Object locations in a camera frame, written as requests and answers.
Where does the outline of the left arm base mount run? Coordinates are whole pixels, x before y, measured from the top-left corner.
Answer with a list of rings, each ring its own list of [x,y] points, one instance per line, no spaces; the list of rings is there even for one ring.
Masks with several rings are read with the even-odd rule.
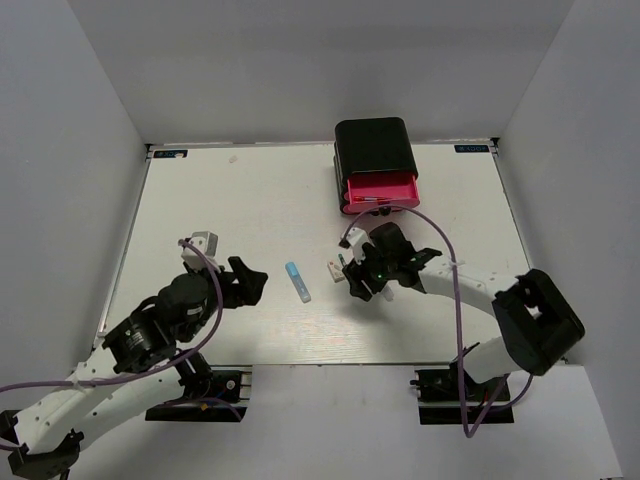
[[[212,367],[210,373],[184,389],[182,397],[145,413],[147,422],[240,423],[251,396],[250,366]]]

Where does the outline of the red pen refill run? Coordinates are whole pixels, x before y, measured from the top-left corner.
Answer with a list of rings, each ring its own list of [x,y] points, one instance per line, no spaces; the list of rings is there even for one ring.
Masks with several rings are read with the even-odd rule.
[[[383,202],[390,202],[391,199],[388,197],[377,197],[377,196],[354,196],[353,201],[358,203],[365,203],[365,202],[383,203]]]

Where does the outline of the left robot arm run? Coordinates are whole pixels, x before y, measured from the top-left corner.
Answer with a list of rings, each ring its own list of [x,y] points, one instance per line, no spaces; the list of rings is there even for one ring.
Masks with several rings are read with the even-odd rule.
[[[244,371],[212,367],[189,344],[224,309],[255,306],[268,276],[238,257],[187,264],[114,327],[65,380],[23,410],[1,414],[13,475],[65,479],[96,439],[140,414],[151,420],[240,421]]]

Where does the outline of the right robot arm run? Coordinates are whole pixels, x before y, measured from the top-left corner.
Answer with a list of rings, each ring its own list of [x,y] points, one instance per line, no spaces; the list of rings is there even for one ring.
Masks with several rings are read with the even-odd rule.
[[[343,268],[353,297],[368,302],[395,281],[496,320],[498,337],[464,353],[463,366],[451,374],[452,388],[463,398],[477,397],[488,381],[516,371],[544,375],[585,335],[583,323],[542,270],[510,276],[457,264],[439,250],[416,249],[393,222],[371,231],[353,228],[340,245],[353,256]]]

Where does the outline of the pink top drawer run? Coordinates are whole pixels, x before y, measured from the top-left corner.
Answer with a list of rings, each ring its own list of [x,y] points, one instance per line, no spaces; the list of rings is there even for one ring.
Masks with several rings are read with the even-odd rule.
[[[354,196],[377,196],[390,199],[409,199],[420,203],[417,177],[411,172],[378,172],[352,175],[342,193],[341,211],[346,215],[355,215],[378,205],[376,202],[358,203]]]

